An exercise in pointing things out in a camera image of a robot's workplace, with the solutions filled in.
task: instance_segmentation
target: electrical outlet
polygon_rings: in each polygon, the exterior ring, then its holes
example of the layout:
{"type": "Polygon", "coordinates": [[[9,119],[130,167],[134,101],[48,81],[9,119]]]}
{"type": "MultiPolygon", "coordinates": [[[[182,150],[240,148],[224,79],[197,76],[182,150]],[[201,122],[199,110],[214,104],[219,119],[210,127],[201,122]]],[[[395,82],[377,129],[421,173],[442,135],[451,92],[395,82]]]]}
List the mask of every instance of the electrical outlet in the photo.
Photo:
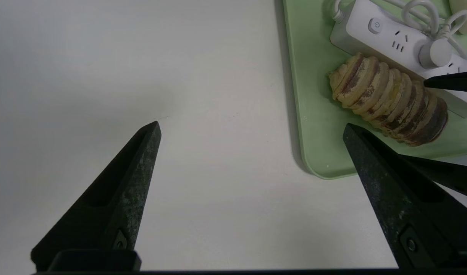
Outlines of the electrical outlet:
{"type": "Polygon", "coordinates": [[[399,52],[403,52],[407,42],[408,34],[405,34],[401,30],[397,30],[396,33],[394,33],[394,40],[391,47],[399,52]]]}
{"type": "MultiPolygon", "coordinates": [[[[446,66],[430,70],[422,67],[420,49],[431,39],[370,0],[354,0],[343,12],[345,17],[333,27],[330,41],[350,54],[361,52],[365,57],[375,56],[413,79],[467,71],[467,60],[455,53],[446,66]]],[[[467,117],[467,92],[445,90],[440,94],[451,111],[467,117]]]]}

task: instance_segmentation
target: power cord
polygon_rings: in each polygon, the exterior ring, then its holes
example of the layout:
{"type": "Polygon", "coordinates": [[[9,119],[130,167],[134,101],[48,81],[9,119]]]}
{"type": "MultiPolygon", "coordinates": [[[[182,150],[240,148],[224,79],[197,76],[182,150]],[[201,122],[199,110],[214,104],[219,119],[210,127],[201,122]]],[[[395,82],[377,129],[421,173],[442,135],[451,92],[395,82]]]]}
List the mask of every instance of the power cord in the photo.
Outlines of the power cord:
{"type": "MultiPolygon", "coordinates": [[[[451,17],[444,20],[439,17],[439,11],[437,10],[437,7],[429,0],[412,0],[408,3],[402,2],[401,0],[383,1],[402,9],[401,17],[407,26],[420,30],[423,33],[425,33],[428,37],[434,39],[434,42],[428,45],[429,49],[433,46],[433,43],[435,42],[435,47],[438,47],[439,50],[447,48],[450,49],[450,47],[446,47],[446,44],[448,43],[456,50],[460,57],[467,60],[467,51],[453,37],[453,34],[466,22],[467,10],[461,10],[459,12],[456,12],[451,17]],[[413,9],[416,6],[423,6],[425,9],[427,9],[427,11],[430,14],[430,17],[418,10],[413,9]],[[413,18],[410,17],[410,14],[420,19],[423,23],[419,23],[413,20],[413,18]]],[[[345,14],[340,10],[339,5],[340,0],[334,0],[333,20],[335,20],[335,22],[337,23],[342,22],[345,18],[345,14]]]]}

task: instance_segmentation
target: screw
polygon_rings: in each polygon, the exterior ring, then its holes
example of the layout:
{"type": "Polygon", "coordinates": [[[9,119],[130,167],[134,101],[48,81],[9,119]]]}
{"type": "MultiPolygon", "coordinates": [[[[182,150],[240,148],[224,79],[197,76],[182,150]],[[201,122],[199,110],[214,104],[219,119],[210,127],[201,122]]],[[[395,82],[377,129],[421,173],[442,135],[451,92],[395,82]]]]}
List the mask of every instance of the screw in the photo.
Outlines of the screw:
{"type": "Polygon", "coordinates": [[[406,241],[406,245],[408,245],[408,249],[409,249],[410,251],[412,251],[412,252],[417,251],[417,244],[415,243],[414,240],[408,239],[408,240],[406,241]]]}

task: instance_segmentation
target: white table surface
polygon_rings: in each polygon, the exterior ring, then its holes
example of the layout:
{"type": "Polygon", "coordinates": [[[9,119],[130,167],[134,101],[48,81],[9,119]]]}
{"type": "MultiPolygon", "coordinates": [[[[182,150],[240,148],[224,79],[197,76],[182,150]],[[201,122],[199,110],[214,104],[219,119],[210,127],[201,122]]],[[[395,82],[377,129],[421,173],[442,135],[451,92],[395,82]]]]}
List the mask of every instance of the white table surface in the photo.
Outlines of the white table surface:
{"type": "Polygon", "coordinates": [[[281,2],[0,0],[0,274],[154,120],[142,269],[396,266],[359,178],[302,169],[281,2]]]}

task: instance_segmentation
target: power button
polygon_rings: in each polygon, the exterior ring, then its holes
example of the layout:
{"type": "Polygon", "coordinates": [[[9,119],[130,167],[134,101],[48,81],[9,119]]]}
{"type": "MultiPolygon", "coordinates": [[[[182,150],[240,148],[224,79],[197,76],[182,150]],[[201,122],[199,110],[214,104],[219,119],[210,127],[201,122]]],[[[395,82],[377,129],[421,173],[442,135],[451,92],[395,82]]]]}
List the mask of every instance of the power button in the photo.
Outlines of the power button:
{"type": "Polygon", "coordinates": [[[377,18],[371,18],[369,21],[369,31],[374,34],[378,34],[381,32],[383,28],[383,22],[377,18]]]}

